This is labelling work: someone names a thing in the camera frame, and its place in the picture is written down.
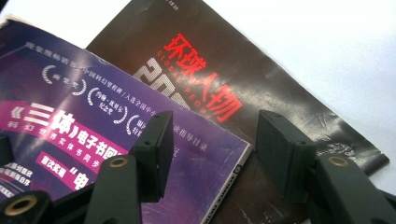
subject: magazine cover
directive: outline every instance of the magazine cover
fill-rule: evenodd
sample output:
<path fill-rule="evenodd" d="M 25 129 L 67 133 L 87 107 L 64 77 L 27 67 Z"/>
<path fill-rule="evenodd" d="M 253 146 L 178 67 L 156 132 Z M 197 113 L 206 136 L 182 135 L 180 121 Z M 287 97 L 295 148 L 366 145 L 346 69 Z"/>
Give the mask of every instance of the magazine cover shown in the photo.
<path fill-rule="evenodd" d="M 15 161 L 0 168 L 0 201 L 32 189 L 53 201 L 94 182 L 126 154 L 149 119 L 174 113 L 165 196 L 143 203 L 145 223 L 201 223 L 219 206 L 251 144 L 97 56 L 19 21 L 0 29 L 0 134 Z"/>
<path fill-rule="evenodd" d="M 87 50 L 252 145 L 265 109 L 292 121 L 319 155 L 346 155 L 367 174 L 389 162 L 202 0 L 132 0 Z M 215 223 L 304 220 L 268 182 L 251 157 Z"/>

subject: black magazine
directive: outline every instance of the black magazine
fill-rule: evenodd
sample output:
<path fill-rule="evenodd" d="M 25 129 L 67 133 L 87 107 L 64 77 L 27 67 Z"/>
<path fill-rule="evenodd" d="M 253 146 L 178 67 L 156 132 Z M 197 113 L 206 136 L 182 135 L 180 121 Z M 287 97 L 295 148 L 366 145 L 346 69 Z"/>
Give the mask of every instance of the black magazine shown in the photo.
<path fill-rule="evenodd" d="M 389 162 L 202 0 L 133 0 L 87 50 L 252 145 L 265 109 L 293 122 L 318 154 L 346 155 L 366 174 Z M 304 219 L 304 207 L 278 196 L 253 155 L 213 223 Z"/>

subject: book cover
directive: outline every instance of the book cover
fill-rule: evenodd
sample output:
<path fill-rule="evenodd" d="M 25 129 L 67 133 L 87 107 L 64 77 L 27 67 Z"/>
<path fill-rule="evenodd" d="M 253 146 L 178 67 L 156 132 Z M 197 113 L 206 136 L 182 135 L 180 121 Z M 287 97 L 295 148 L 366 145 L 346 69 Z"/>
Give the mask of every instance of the book cover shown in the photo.
<path fill-rule="evenodd" d="M 0 29 L 0 134 L 15 161 L 0 168 L 0 201 L 41 189 L 53 201 L 94 182 L 156 113 L 174 113 L 165 196 L 142 203 L 145 223 L 201 223 L 235 181 L 251 144 L 85 49 L 23 22 Z"/>
<path fill-rule="evenodd" d="M 265 109 L 292 121 L 318 154 L 346 155 L 367 174 L 389 162 L 202 0 L 133 0 L 87 50 L 252 145 Z M 214 221 L 304 220 L 269 182 L 250 157 Z"/>

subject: glossy cover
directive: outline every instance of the glossy cover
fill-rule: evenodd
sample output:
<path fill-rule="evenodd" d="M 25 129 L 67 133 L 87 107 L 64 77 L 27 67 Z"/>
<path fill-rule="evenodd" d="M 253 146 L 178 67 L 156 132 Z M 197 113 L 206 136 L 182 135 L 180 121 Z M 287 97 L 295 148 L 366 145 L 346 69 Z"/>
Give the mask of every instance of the glossy cover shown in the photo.
<path fill-rule="evenodd" d="M 127 153 L 149 119 L 174 112 L 175 154 L 165 196 L 145 223 L 199 223 L 251 147 L 84 49 L 22 22 L 0 29 L 0 134 L 15 161 L 0 168 L 0 201 L 29 189 L 53 201 L 93 182 Z"/>
<path fill-rule="evenodd" d="M 202 0 L 132 0 L 87 50 L 252 145 L 265 109 L 289 119 L 319 154 L 347 155 L 367 174 L 389 162 Z M 256 157 L 240 177 L 215 223 L 306 218 L 277 196 Z"/>

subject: white background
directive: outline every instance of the white background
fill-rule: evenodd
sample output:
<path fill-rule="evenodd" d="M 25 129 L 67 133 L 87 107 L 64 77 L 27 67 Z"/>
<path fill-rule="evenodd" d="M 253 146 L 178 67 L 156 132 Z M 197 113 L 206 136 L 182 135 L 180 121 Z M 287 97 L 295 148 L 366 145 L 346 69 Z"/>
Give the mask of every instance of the white background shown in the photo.
<path fill-rule="evenodd" d="M 8 0 L 1 16 L 85 48 L 128 2 Z M 396 194 L 396 1 L 205 2 L 390 158 L 371 179 Z"/>

